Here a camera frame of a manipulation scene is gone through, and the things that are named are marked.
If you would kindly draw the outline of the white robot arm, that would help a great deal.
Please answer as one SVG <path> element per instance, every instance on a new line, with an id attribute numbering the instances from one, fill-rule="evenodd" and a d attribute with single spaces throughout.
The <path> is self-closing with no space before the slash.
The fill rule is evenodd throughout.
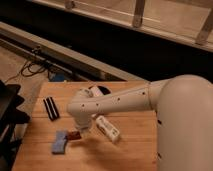
<path id="1" fill-rule="evenodd" d="M 180 75 L 94 97 L 78 90 L 67 106 L 76 128 L 91 128 L 96 113 L 154 110 L 157 113 L 157 170 L 213 171 L 213 83 Z"/>

